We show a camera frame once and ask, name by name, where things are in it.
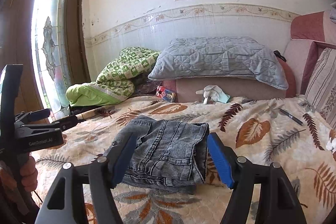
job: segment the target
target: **work glove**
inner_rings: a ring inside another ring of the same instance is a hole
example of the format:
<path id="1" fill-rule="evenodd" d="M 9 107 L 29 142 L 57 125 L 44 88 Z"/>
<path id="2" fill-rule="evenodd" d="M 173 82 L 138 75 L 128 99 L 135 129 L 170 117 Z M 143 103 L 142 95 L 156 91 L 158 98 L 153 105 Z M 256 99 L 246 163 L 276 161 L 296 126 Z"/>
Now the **work glove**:
<path id="1" fill-rule="evenodd" d="M 226 95 L 224 91 L 217 85 L 207 85 L 204 89 L 196 91 L 196 94 L 203 94 L 203 104 L 207 104 L 209 99 L 215 102 L 227 103 L 230 99 L 229 95 Z"/>

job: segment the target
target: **peeling paint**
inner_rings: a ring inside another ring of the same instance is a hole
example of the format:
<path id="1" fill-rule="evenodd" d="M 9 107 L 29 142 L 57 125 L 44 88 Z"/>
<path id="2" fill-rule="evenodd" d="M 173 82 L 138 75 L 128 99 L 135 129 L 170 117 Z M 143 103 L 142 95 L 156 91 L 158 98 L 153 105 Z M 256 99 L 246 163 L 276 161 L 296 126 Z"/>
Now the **peeling paint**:
<path id="1" fill-rule="evenodd" d="M 147 12 L 145 12 L 144 14 L 147 14 L 147 13 L 149 13 L 149 12 L 151 12 L 151 11 L 153 11 L 153 10 L 155 10 L 156 8 L 153 8 L 153 9 L 151 9 L 151 10 L 148 10 Z"/>

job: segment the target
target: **leaf pattern blanket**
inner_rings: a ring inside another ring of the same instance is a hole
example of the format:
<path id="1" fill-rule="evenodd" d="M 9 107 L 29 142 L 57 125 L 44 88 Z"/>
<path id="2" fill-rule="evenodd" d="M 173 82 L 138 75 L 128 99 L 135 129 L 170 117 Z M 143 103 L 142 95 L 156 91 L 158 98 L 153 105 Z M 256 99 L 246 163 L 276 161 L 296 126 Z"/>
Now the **leaf pattern blanket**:
<path id="1" fill-rule="evenodd" d="M 298 125 L 282 115 L 282 108 L 303 121 Z M 82 114 L 86 119 L 63 133 L 64 144 L 33 152 L 38 169 L 37 193 L 45 198 L 61 166 L 92 162 L 109 147 L 116 134 L 133 118 L 146 115 L 156 120 L 207 122 L 222 142 L 251 162 L 280 162 L 302 205 L 307 223 L 324 221 L 336 203 L 336 162 L 325 149 L 332 130 L 303 98 L 251 101 L 233 98 L 230 103 L 168 103 L 155 96 L 128 99 Z M 255 186 L 247 223 L 254 223 L 260 188 Z M 124 223 L 219 223 L 232 191 L 221 183 L 210 156 L 206 183 L 195 195 L 168 193 L 120 183 L 112 190 Z M 84 185 L 90 224 L 96 224 L 88 185 Z"/>

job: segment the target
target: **wall tile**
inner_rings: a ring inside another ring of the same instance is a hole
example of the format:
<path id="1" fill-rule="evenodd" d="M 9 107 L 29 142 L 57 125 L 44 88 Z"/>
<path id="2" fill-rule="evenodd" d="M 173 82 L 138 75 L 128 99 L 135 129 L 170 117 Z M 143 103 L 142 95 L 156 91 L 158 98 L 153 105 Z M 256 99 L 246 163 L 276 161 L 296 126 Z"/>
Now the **wall tile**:
<path id="1" fill-rule="evenodd" d="M 175 37 L 174 23 L 172 21 L 139 30 L 140 46 L 154 50 L 163 50 Z"/>
<path id="2" fill-rule="evenodd" d="M 140 47 L 139 30 L 134 30 L 131 32 L 124 33 L 123 37 L 123 47 Z"/>
<path id="3" fill-rule="evenodd" d="M 290 24 L 297 16 L 276 8 L 235 3 L 194 5 L 145 15 L 84 41 L 86 47 L 92 47 L 91 57 L 87 57 L 90 75 L 100 72 L 125 47 L 163 50 L 175 38 L 249 36 L 284 52 Z"/>

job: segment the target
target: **denim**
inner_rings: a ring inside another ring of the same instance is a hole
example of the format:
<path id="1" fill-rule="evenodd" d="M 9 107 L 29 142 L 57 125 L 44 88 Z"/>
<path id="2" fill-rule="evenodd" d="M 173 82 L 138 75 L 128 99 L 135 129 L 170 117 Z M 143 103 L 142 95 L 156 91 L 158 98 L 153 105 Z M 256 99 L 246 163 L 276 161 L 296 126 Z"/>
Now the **denim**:
<path id="1" fill-rule="evenodd" d="M 207 123 L 154 120 L 139 116 L 115 137 L 137 134 L 137 144 L 123 183 L 194 194 L 206 175 Z"/>

